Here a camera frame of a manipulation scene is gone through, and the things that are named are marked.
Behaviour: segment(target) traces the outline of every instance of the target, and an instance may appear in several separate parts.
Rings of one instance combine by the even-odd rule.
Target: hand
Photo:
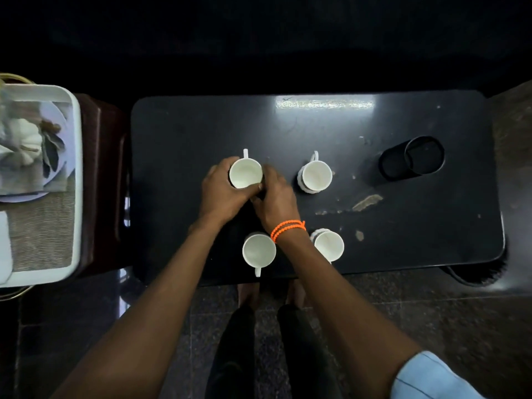
[[[263,166],[266,197],[264,201],[258,197],[251,199],[255,213],[262,222],[267,233],[288,220],[301,220],[297,210],[296,195],[286,179],[274,167]]]
[[[202,201],[199,207],[200,221],[212,221],[217,226],[223,227],[250,197],[261,191],[261,183],[243,189],[236,189],[229,183],[229,168],[236,160],[238,157],[225,158],[218,165],[213,165],[203,179]]]

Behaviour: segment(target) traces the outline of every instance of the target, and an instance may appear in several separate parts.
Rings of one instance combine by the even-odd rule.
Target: white cup
[[[329,262],[340,259],[344,253],[344,240],[330,229],[320,228],[314,231],[310,234],[310,240]]]
[[[318,159],[318,152],[314,151],[310,162],[303,165],[297,173],[297,184],[307,193],[318,193],[325,190],[333,180],[333,172],[329,165]]]
[[[244,148],[244,158],[231,165],[229,180],[237,189],[247,188],[262,181],[262,166],[248,157],[247,148]]]
[[[242,246],[242,256],[248,265],[255,268],[255,276],[261,276],[261,269],[275,259],[277,248],[268,234],[252,232]]]

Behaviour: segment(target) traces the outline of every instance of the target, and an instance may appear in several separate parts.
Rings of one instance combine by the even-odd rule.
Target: foot
[[[243,305],[249,306],[256,311],[259,307],[259,288],[260,283],[238,284],[238,307]]]
[[[288,293],[286,293],[286,304],[303,308],[305,305],[306,292],[299,279],[290,280],[288,283]]]

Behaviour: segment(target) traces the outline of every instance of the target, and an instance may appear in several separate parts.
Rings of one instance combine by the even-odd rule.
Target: tiled floor
[[[495,284],[459,284],[438,268],[350,275],[348,280],[401,329],[490,398],[532,392],[532,82],[492,98],[508,271]],[[48,398],[127,305],[119,275],[35,288],[19,304],[0,303],[0,399]],[[256,314],[256,397],[290,397],[276,310],[286,285],[263,286]],[[131,302],[131,294],[122,296]],[[198,289],[162,398],[201,398],[220,336],[237,307],[234,286]],[[319,321],[305,309],[316,333]],[[349,386],[334,356],[342,389]]]

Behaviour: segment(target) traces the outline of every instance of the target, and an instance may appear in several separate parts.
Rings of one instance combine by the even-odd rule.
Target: black pants
[[[292,397],[340,399],[342,395],[327,358],[307,321],[294,305],[277,313],[285,347]],[[216,350],[206,399],[251,399],[254,396],[255,314],[242,307],[231,316]]]

